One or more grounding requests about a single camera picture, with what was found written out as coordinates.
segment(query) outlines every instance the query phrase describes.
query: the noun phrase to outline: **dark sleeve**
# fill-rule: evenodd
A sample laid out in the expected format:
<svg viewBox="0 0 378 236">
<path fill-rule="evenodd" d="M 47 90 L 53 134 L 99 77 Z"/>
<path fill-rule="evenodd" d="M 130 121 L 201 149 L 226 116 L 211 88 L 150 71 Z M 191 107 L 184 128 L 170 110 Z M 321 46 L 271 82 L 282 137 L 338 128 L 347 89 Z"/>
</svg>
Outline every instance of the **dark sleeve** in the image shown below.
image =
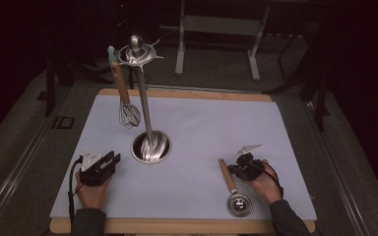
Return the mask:
<svg viewBox="0 0 378 236">
<path fill-rule="evenodd" d="M 105 229 L 106 214 L 96 208 L 81 208 L 76 211 L 70 235 L 101 236 Z"/>
<path fill-rule="evenodd" d="M 285 200 L 279 200 L 270 205 L 273 224 L 278 235 L 303 236 L 311 235 L 305 223 L 290 208 Z"/>
</svg>

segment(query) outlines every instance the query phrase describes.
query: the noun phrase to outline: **background desk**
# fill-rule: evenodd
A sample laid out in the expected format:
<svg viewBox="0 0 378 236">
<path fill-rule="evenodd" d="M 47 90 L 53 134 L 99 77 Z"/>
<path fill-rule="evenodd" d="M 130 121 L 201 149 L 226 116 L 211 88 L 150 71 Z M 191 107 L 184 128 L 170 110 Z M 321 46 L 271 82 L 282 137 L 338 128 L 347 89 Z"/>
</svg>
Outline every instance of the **background desk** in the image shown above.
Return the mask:
<svg viewBox="0 0 378 236">
<path fill-rule="evenodd" d="M 112 94 L 113 92 L 114 90 L 104 90 L 102 93 Z M 136 92 L 134 90 L 130 90 L 130 93 L 131 95 L 136 95 Z M 239 148 L 241 148 L 241 145 L 239 144 L 240 142 L 245 142 L 249 139 L 257 141 L 258 136 L 261 135 L 263 137 L 263 135 L 269 131 L 272 131 L 274 135 L 267 136 L 267 139 L 264 139 L 264 143 L 265 145 L 268 145 L 268 148 L 260 151 L 260 153 L 267 156 L 270 162 L 274 163 L 274 167 L 279 169 L 280 179 L 285 183 L 285 198 L 291 202 L 293 209 L 296 210 L 298 215 L 303 216 L 302 218 L 306 219 L 305 223 L 307 224 L 309 229 L 311 231 L 314 230 L 315 226 L 313 221 L 316 219 L 315 211 L 308 197 L 308 193 L 306 191 L 306 187 L 304 186 L 300 171 L 297 167 L 294 154 L 291 151 L 290 143 L 288 143 L 287 147 L 280 145 L 279 148 L 272 148 L 275 144 L 285 144 L 286 142 L 288 142 L 288 139 L 284 140 L 287 138 L 287 136 L 285 135 L 285 129 L 283 125 L 278 127 L 265 126 L 264 129 L 268 130 L 267 132 L 265 130 L 256 132 L 256 128 L 261 127 L 260 124 L 264 123 L 263 120 L 265 119 L 266 115 L 262 114 L 261 117 L 251 119 L 254 122 L 258 122 L 259 125 L 257 125 L 257 127 L 249 127 L 248 125 L 244 126 L 244 128 L 247 128 L 250 132 L 248 137 L 245 136 L 247 132 L 245 130 L 242 130 L 238 132 L 240 134 L 233 134 L 231 136 L 231 139 L 229 139 L 228 137 L 223 137 L 222 139 L 220 139 L 220 141 L 226 141 L 224 143 L 224 146 L 216 147 L 211 141 L 211 138 L 215 134 L 210 134 L 208 131 L 203 133 L 203 137 L 197 136 L 199 138 L 196 141 L 193 141 L 193 139 L 190 139 L 191 135 L 193 135 L 191 133 L 192 130 L 197 129 L 192 129 L 184 135 L 181 135 L 181 132 L 178 133 L 180 135 L 176 135 L 175 131 L 172 131 L 170 129 L 167 130 L 167 126 L 171 123 L 163 122 L 166 124 L 161 124 L 158 120 L 156 122 L 156 119 L 160 114 L 153 112 L 158 104 L 156 104 L 154 102 L 156 100 L 152 100 L 152 98 L 165 96 L 175 98 L 192 98 L 189 100 L 179 99 L 177 100 L 178 102 L 195 102 L 193 98 L 198 98 L 196 100 L 198 102 L 198 105 L 200 104 L 199 102 L 209 103 L 207 99 L 227 100 L 227 102 L 223 101 L 216 103 L 216 106 L 218 108 L 217 110 L 214 110 L 214 112 L 217 112 L 218 114 L 220 114 L 221 112 L 219 106 L 229 106 L 231 104 L 231 99 L 247 102 L 232 102 L 232 105 L 236 104 L 240 107 L 246 107 L 246 105 L 248 105 L 248 107 L 250 107 L 249 109 L 245 109 L 244 111 L 246 117 L 254 117 L 251 115 L 252 113 L 250 113 L 257 111 L 257 109 L 254 109 L 253 104 L 275 108 L 275 106 L 273 106 L 273 103 L 266 104 L 267 102 L 251 102 L 257 100 L 270 101 L 270 99 L 265 95 L 184 91 L 149 91 L 149 104 L 151 105 L 152 116 L 154 118 L 152 120 L 154 122 L 154 128 L 160 127 L 161 130 L 166 131 L 171 136 L 172 142 L 175 142 L 173 144 L 174 148 L 172 149 L 171 155 L 167 160 L 160 164 L 149 166 L 138 163 L 130 156 L 130 153 L 128 153 L 129 148 L 126 148 L 129 146 L 129 144 L 125 144 L 125 147 L 122 148 L 112 145 L 117 144 L 118 146 L 121 146 L 124 143 L 120 141 L 119 138 L 115 139 L 111 137 L 112 134 L 118 135 L 118 129 L 121 130 L 121 133 L 119 133 L 118 135 L 118 137 L 121 137 L 121 139 L 128 136 L 128 132 L 135 133 L 133 134 L 133 136 L 139 133 L 136 133 L 136 131 L 133 131 L 132 129 L 114 127 L 112 126 L 112 123 L 105 120 L 105 118 L 107 118 L 108 120 L 113 120 L 116 125 L 119 126 L 119 124 L 117 124 L 117 120 L 111 119 L 116 118 L 111 113 L 117 112 L 116 104 L 119 101 L 119 98 L 108 96 L 99 97 L 99 99 L 96 98 L 90 117 L 88 118 L 87 125 L 84 128 L 84 132 L 76 148 L 74 159 L 76 159 L 76 156 L 82 152 L 84 145 L 88 146 L 91 143 L 94 143 L 94 147 L 98 148 L 106 148 L 106 146 L 109 146 L 110 148 L 113 148 L 115 152 L 118 152 L 118 149 L 120 149 L 122 160 L 118 164 L 117 173 L 114 175 L 114 177 L 116 178 L 112 180 L 112 184 L 110 186 L 110 196 L 111 198 L 112 196 L 115 196 L 115 199 L 118 200 L 118 202 L 115 202 L 113 200 L 108 201 L 108 220 L 106 225 L 107 233 L 207 234 L 271 232 L 272 224 L 266 204 L 256 198 L 254 191 L 252 191 L 247 185 L 242 185 L 239 181 L 237 181 L 237 187 L 239 191 L 246 194 L 247 196 L 250 196 L 253 201 L 253 212 L 246 218 L 242 219 L 233 218 L 229 214 L 225 207 L 226 200 L 229 197 L 229 192 L 226 188 L 225 183 L 223 182 L 221 171 L 218 166 L 218 157 L 223 157 L 224 159 L 226 159 L 228 161 L 228 164 L 232 163 L 235 160 L 232 154 Z M 132 96 L 132 99 L 133 98 L 133 103 L 138 106 L 138 97 Z M 101 101 L 108 101 L 107 103 L 109 104 L 102 104 L 100 103 Z M 170 99 L 163 99 L 161 104 L 169 102 Z M 115 104 L 115 108 L 112 109 L 113 111 L 110 111 L 109 109 L 112 107 L 112 104 Z M 199 110 L 202 110 L 203 108 L 205 107 L 202 107 L 200 105 L 196 106 L 196 109 Z M 182 122 L 182 126 L 190 123 L 188 122 L 188 120 L 197 121 L 194 117 L 189 119 L 187 117 L 187 114 L 181 114 L 179 112 L 173 113 L 172 111 L 176 110 L 169 110 L 168 115 L 178 117 L 180 121 L 182 121 L 182 118 L 185 119 L 184 122 Z M 195 113 L 194 115 L 200 116 L 200 112 Z M 101 116 L 99 116 L 100 120 L 98 120 L 97 124 L 95 124 L 95 120 L 93 120 L 96 114 L 102 114 Z M 218 120 L 215 120 L 213 122 L 219 124 L 221 123 Z M 103 140 L 103 144 L 100 144 L 102 142 L 96 141 L 101 140 L 99 134 L 97 133 L 98 128 L 106 125 L 112 130 L 112 132 L 104 132 L 106 138 L 105 140 Z M 201 127 L 200 130 L 202 129 L 208 130 L 207 127 Z M 284 135 L 279 136 L 279 133 L 281 131 L 284 131 Z M 223 134 L 222 131 L 215 131 L 215 133 Z M 240 141 L 239 135 L 243 135 L 243 137 L 247 138 L 243 141 Z M 185 138 L 188 138 L 186 140 L 186 143 L 188 144 L 192 144 L 193 142 L 196 143 L 199 142 L 199 140 L 207 138 L 209 138 L 209 142 L 204 143 L 203 146 L 200 146 L 198 149 L 190 148 L 190 153 L 188 154 L 187 149 L 185 149 L 186 143 L 182 142 L 182 139 Z M 135 175 L 134 177 L 132 177 L 133 173 L 138 173 L 139 179 L 136 179 Z M 159 180 L 164 180 L 163 182 L 161 182 L 162 185 L 159 185 L 158 182 L 153 182 Z M 51 222 L 51 230 L 57 233 L 68 232 L 70 230 L 69 218 L 67 217 L 67 199 L 65 197 L 65 187 L 66 178 L 62 184 L 61 190 L 53 207 L 53 212 L 51 214 L 51 217 L 53 218 Z M 184 196 L 184 201 L 182 202 L 182 199 L 174 198 L 175 196 Z M 129 206 L 130 203 L 123 204 L 124 202 L 126 202 L 125 200 L 128 200 L 130 198 L 133 199 L 133 201 L 135 200 L 135 202 L 138 203 L 138 206 Z M 156 204 L 147 205 L 148 198 Z M 198 206 L 194 206 L 192 201 L 199 199 L 208 202 L 207 206 L 209 208 L 206 208 L 205 205 L 201 206 L 201 204 L 200 206 L 203 207 L 203 209 L 199 209 Z"/>
</svg>

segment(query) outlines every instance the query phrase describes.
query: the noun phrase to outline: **kitchen utensil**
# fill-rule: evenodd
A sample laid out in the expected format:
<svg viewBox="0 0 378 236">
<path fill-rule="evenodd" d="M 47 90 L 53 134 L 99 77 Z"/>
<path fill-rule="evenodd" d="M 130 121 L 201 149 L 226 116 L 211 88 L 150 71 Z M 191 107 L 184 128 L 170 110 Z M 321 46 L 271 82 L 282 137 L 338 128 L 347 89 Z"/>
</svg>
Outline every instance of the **kitchen utensil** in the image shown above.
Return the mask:
<svg viewBox="0 0 378 236">
<path fill-rule="evenodd" d="M 226 186 L 229 191 L 232 193 L 232 196 L 229 197 L 227 207 L 229 212 L 236 217 L 245 217 L 250 214 L 252 209 L 252 204 L 250 199 L 242 194 L 237 193 L 235 182 L 232 179 L 232 175 L 229 173 L 228 167 L 225 164 L 223 159 L 219 160 L 220 170 L 225 180 Z"/>
<path fill-rule="evenodd" d="M 121 71 L 119 63 L 112 62 L 112 66 L 115 69 L 115 81 L 117 83 L 120 102 L 120 122 L 126 127 L 137 127 L 140 125 L 141 114 L 136 106 L 131 103 L 130 96 L 128 94 L 127 87 L 125 86 L 124 76 Z"/>
</svg>

